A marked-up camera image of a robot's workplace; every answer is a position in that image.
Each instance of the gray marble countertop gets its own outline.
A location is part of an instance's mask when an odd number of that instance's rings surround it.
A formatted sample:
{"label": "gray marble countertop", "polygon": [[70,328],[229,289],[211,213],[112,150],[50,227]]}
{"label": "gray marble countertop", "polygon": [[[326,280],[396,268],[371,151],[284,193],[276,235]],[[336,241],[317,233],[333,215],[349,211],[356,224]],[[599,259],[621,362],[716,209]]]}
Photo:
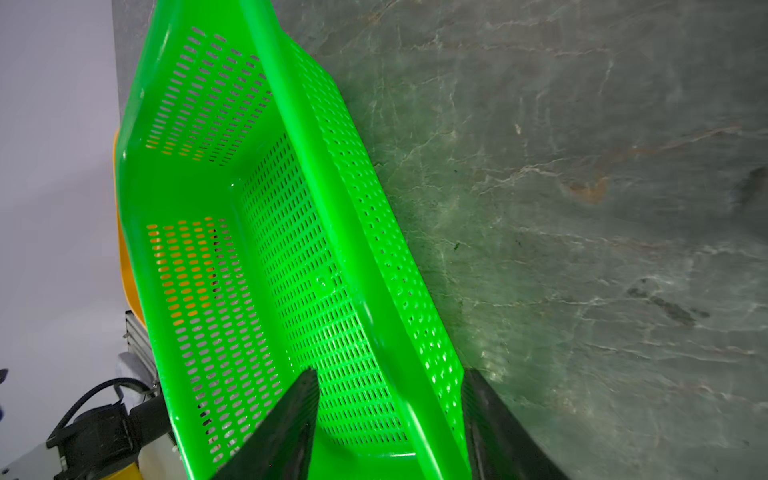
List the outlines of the gray marble countertop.
{"label": "gray marble countertop", "polygon": [[[113,0],[121,109],[152,9]],[[275,0],[574,480],[768,471],[768,3]]]}

